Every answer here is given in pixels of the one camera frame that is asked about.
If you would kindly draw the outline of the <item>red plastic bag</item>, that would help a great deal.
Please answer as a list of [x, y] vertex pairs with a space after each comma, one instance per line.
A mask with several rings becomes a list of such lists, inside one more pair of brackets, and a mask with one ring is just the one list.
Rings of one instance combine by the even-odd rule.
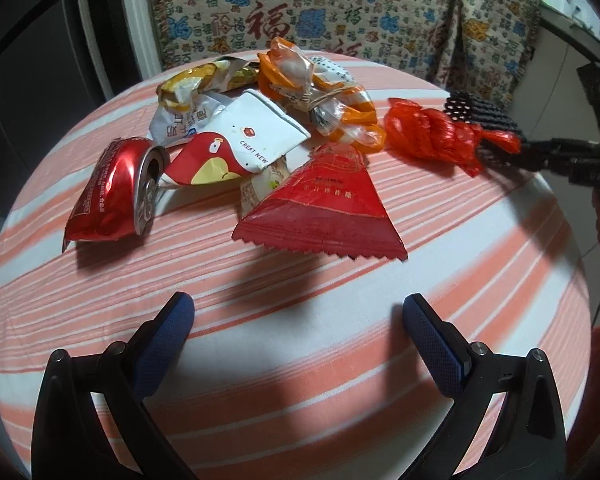
[[460, 167], [469, 177], [483, 170], [477, 156], [482, 141], [489, 141], [506, 154], [517, 155], [521, 140], [506, 130], [486, 130], [472, 122], [402, 98], [389, 98], [384, 128], [390, 144], [407, 158], [444, 162]]

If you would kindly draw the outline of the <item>orange clear plastic wrapper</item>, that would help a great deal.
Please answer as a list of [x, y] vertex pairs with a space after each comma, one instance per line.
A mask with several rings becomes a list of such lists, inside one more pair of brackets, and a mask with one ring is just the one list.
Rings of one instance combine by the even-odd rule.
[[270, 100], [330, 142], [350, 144], [363, 154], [382, 150], [386, 133], [376, 107], [343, 67], [280, 37], [258, 59], [258, 87]]

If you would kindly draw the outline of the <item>red snack wrapper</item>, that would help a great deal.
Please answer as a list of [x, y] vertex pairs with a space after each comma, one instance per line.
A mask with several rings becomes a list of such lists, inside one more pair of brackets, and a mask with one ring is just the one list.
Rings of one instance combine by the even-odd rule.
[[232, 239], [304, 254], [407, 259], [365, 157], [347, 144], [314, 148], [237, 223]]

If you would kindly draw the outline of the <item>white red creat new wrapper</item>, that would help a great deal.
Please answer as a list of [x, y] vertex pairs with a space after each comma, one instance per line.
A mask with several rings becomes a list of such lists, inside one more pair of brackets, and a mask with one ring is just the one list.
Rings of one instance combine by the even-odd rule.
[[170, 162], [167, 186], [204, 185], [258, 174], [308, 140], [300, 122], [257, 90], [246, 90], [193, 135]]

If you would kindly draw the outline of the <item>small beige transparent wrapper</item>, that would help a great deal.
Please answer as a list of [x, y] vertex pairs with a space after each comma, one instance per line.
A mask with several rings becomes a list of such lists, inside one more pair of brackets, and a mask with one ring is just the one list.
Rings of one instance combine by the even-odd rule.
[[283, 156], [240, 185], [240, 216], [244, 218], [290, 176]]

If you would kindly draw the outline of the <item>crushed red soda can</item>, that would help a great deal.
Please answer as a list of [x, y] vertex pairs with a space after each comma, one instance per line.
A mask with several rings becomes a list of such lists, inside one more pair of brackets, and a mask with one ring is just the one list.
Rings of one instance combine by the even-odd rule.
[[62, 246], [142, 236], [155, 217], [168, 152], [147, 138], [111, 141], [69, 214]]

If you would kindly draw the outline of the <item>yellow white snack bag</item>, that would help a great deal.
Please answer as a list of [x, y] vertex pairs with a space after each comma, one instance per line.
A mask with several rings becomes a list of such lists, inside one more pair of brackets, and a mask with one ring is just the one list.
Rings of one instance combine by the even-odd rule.
[[164, 148], [187, 143], [222, 113], [227, 93], [255, 84], [259, 63], [223, 56], [175, 74], [158, 85], [149, 136]]

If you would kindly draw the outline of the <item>patterned fu character cloth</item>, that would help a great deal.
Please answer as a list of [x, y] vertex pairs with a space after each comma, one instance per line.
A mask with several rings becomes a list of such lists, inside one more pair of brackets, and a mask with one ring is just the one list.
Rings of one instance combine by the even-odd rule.
[[530, 61], [539, 0], [149, 0], [166, 68], [266, 49], [362, 58], [507, 105]]

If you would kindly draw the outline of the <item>striped pink white tablecloth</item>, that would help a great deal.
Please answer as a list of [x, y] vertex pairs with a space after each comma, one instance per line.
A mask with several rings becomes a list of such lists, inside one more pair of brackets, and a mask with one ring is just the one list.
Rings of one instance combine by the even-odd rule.
[[204, 479], [394, 479], [449, 408], [400, 326], [418, 292], [469, 340], [550, 360], [567, 425], [588, 378], [588, 286], [543, 178], [414, 166], [368, 171], [404, 261], [276, 252], [234, 240], [232, 184], [164, 196], [143, 238], [65, 246], [65, 224], [110, 141], [142, 136], [156, 82], [78, 122], [23, 187], [0, 235], [0, 416], [23, 463], [50, 352], [98, 353], [178, 290], [186, 345], [148, 400]]

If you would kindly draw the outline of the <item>black refrigerator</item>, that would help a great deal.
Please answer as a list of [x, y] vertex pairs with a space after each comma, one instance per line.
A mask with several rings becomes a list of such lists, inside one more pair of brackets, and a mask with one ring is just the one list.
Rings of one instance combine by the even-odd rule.
[[123, 0], [0, 0], [0, 213], [64, 134], [139, 81]]

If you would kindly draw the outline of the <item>white door frame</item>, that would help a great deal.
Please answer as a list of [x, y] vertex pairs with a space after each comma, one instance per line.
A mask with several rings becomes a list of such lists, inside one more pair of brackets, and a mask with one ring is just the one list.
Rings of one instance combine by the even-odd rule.
[[100, 93], [109, 101], [162, 71], [150, 0], [76, 0]]

